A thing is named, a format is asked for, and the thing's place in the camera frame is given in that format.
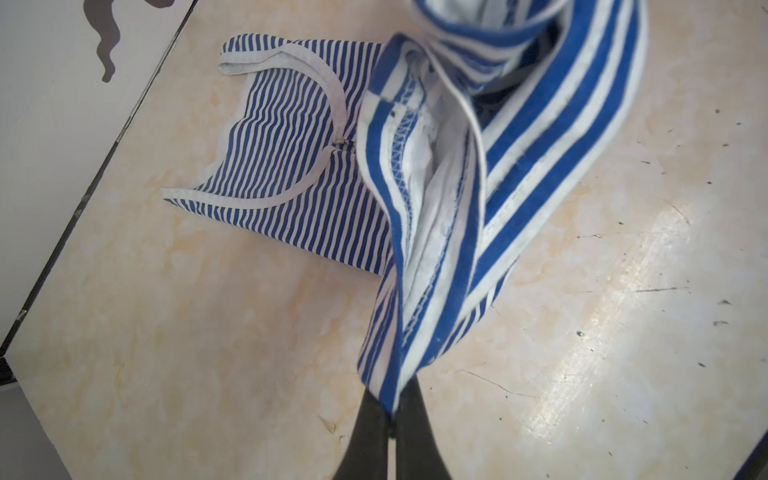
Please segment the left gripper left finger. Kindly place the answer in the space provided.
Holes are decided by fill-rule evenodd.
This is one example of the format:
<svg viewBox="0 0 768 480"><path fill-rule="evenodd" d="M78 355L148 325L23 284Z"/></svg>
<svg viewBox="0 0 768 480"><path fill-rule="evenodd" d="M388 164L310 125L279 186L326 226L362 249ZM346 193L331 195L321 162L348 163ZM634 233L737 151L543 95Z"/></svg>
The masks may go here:
<svg viewBox="0 0 768 480"><path fill-rule="evenodd" d="M363 394L347 450L334 480L385 480L388 478L390 417L379 401Z"/></svg>

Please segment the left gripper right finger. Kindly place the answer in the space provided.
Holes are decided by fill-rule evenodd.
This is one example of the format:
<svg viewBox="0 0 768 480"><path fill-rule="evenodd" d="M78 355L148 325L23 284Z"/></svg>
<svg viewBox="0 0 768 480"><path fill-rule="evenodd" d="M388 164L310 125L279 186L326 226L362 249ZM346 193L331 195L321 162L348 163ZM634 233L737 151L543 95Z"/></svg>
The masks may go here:
<svg viewBox="0 0 768 480"><path fill-rule="evenodd" d="M394 416L397 480L450 480L417 377L401 392Z"/></svg>

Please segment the blue white striped tank top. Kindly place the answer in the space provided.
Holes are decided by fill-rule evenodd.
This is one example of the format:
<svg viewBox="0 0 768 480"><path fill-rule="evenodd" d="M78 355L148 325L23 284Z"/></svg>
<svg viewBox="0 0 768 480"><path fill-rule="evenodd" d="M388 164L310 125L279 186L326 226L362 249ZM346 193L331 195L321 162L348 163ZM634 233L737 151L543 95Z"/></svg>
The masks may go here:
<svg viewBox="0 0 768 480"><path fill-rule="evenodd" d="M388 413L460 342L637 92L643 1L414 1L386 43L247 33L219 159L163 198L381 277L358 375Z"/></svg>

